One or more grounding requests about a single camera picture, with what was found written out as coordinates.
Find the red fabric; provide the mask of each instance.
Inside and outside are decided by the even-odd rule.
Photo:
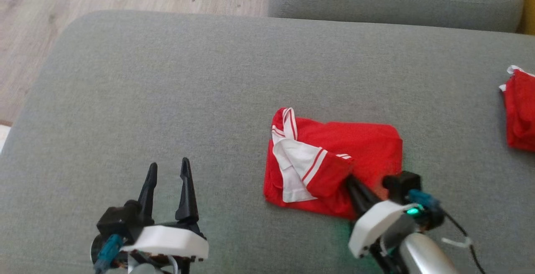
[[[507,143],[535,152],[535,76],[514,70],[506,83]]]
[[[273,117],[273,125],[282,126],[280,109]],[[296,118],[297,141],[315,147],[322,147],[329,153],[314,178],[306,186],[317,200],[283,202],[283,178],[277,159],[273,155],[273,141],[267,150],[264,195],[266,200],[281,207],[302,209],[314,213],[355,219],[344,180],[353,173],[360,181],[374,190],[380,197],[386,197],[381,186],[382,177],[401,172],[403,141],[396,129],[390,125],[328,122],[323,124],[308,118]],[[349,160],[336,157],[349,154]]]

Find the red jersey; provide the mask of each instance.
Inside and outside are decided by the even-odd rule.
[[[384,198],[382,178],[401,172],[403,141],[390,125],[323,124],[281,108],[271,136],[264,195],[281,207],[355,219],[346,177],[351,173]]]
[[[507,143],[535,152],[535,75],[514,65],[507,71],[512,76],[500,86],[505,95]]]

